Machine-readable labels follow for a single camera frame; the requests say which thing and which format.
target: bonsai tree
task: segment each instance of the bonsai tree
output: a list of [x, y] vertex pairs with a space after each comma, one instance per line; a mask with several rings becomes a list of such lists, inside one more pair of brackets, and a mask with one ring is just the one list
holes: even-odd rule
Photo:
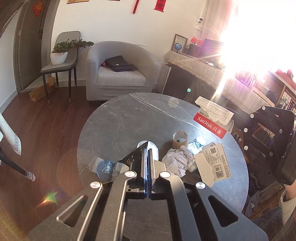
[[65, 52], [68, 52], [70, 49], [75, 49], [75, 48], [79, 48], [79, 47], [82, 49], [85, 49], [85, 48], [88, 48], [88, 47], [94, 45], [93, 42], [83, 41], [82, 39], [80, 39], [80, 40], [74, 39], [74, 40], [71, 40], [70, 42], [68, 42], [68, 41], [69, 40], [57, 43], [54, 46], [52, 53], [65, 53]]

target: metal screw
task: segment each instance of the metal screw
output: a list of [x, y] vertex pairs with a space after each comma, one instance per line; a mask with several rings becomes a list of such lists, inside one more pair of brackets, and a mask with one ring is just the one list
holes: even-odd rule
[[205, 184], [202, 183], [202, 182], [198, 182], [198, 183], [196, 183], [195, 186], [196, 186], [196, 188], [198, 188], [198, 189], [204, 189], [204, 188], [205, 188]]
[[160, 176], [161, 176], [162, 178], [168, 178], [168, 177], [170, 177], [170, 173], [169, 173], [169, 172], [161, 172], [161, 173], [160, 173]]
[[125, 172], [125, 176], [126, 177], [134, 177], [135, 175], [136, 175], [136, 173], [133, 172], [133, 171], [127, 171], [127, 172]]
[[92, 182], [90, 186], [91, 186], [91, 188], [95, 189], [95, 188], [99, 188], [101, 186], [101, 184], [99, 182]]

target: beige sweater cuff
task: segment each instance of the beige sweater cuff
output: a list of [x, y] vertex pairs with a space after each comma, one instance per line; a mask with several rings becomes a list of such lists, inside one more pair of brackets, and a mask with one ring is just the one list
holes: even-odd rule
[[282, 221], [283, 225], [286, 224], [289, 217], [291, 216], [294, 208], [296, 206], [296, 197], [292, 198], [289, 201], [283, 202], [283, 197], [286, 195], [286, 191], [283, 192], [281, 196], [281, 209], [282, 209]]

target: white flower pot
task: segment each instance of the white flower pot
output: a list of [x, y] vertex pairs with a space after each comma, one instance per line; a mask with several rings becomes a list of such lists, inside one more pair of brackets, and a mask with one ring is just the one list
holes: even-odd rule
[[68, 56], [68, 52], [66, 53], [50, 53], [50, 60], [52, 64], [63, 64]]

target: cardboard tube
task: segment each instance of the cardboard tube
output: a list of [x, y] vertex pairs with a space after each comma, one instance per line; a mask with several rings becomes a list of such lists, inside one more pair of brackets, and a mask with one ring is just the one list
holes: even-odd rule
[[181, 146], [188, 146], [188, 134], [185, 131], [177, 131], [172, 139], [173, 149], [179, 149]]

